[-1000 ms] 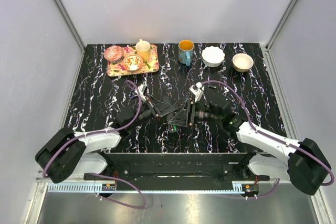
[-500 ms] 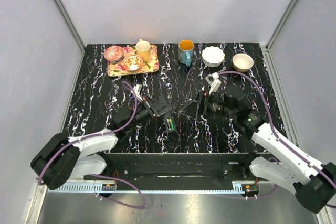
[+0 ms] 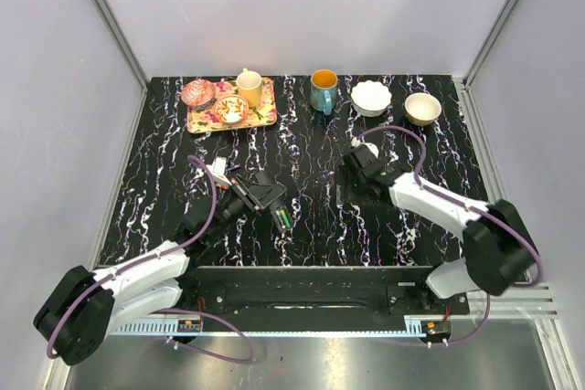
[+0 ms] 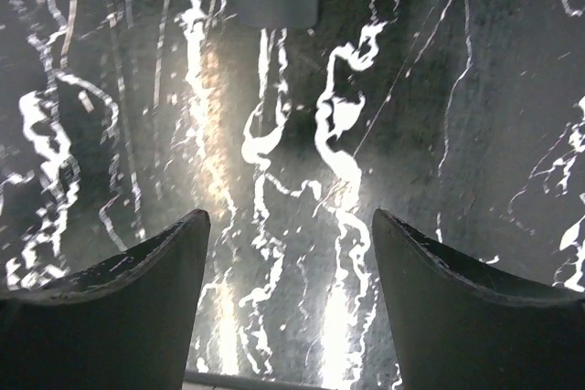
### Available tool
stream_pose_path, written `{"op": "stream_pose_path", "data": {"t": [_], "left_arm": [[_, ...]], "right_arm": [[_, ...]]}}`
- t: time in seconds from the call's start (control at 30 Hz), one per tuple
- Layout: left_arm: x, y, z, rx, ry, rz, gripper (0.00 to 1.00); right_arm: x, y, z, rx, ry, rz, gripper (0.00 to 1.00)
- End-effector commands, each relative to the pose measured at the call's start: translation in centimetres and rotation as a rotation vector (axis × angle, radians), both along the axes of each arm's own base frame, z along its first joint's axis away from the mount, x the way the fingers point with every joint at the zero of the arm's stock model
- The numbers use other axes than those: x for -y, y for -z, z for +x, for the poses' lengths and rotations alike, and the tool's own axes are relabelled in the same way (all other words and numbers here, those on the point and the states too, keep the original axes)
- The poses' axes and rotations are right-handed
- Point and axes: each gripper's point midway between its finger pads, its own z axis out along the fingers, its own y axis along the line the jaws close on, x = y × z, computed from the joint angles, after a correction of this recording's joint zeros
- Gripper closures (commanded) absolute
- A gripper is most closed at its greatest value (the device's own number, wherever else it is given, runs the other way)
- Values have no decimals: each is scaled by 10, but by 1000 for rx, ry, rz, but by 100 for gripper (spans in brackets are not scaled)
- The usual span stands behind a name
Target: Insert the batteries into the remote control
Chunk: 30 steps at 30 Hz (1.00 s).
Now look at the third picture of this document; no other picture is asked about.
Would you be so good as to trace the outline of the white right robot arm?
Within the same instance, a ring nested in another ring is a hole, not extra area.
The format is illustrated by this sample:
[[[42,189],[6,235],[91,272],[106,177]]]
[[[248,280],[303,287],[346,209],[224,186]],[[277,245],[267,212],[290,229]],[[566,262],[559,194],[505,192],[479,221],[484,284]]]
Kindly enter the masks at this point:
[[[422,178],[417,170],[387,166],[362,143],[343,156],[348,180],[361,195],[424,217],[457,237],[463,255],[433,269],[417,288],[419,308],[435,313],[454,295],[481,290],[500,296],[539,255],[516,208],[457,195]]]

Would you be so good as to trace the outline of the black remote control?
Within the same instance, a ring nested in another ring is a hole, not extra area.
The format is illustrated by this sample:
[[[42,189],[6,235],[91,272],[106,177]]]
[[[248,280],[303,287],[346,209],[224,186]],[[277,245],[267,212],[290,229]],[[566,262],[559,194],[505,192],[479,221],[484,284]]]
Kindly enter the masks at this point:
[[[269,209],[270,209],[270,213],[271,213],[271,219],[272,219],[274,225],[278,228],[278,230],[281,233],[284,233],[284,232],[291,230],[293,228],[292,217],[287,209],[287,206],[284,204],[284,202],[282,200],[278,199],[278,200],[275,200],[274,202],[272,202],[271,205],[269,206]],[[284,209],[286,211],[288,217],[290,218],[291,225],[292,225],[291,229],[283,229],[282,228],[282,225],[280,224],[280,221],[279,221],[278,217],[276,216],[276,211],[281,210],[281,209]]]

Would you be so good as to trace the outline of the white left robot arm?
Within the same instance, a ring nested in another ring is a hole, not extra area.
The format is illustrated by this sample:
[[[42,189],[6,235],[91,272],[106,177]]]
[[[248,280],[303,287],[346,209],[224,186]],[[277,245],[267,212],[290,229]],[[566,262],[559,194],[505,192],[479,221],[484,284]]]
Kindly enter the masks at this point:
[[[48,343],[48,358],[79,364],[131,321],[165,309],[193,310],[197,289],[182,278],[242,216],[269,212],[276,217],[285,192],[265,171],[252,180],[232,175],[224,194],[213,188],[195,199],[174,237],[155,249],[107,269],[69,269],[33,319]]]

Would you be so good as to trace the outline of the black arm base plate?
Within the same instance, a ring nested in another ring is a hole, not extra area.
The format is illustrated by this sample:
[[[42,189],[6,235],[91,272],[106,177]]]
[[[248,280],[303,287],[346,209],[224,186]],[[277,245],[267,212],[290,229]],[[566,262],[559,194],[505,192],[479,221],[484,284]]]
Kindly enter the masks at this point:
[[[179,279],[174,304],[185,310],[226,314],[240,310],[349,309],[407,315],[464,316],[465,294],[440,299],[423,283],[429,267],[199,267]]]

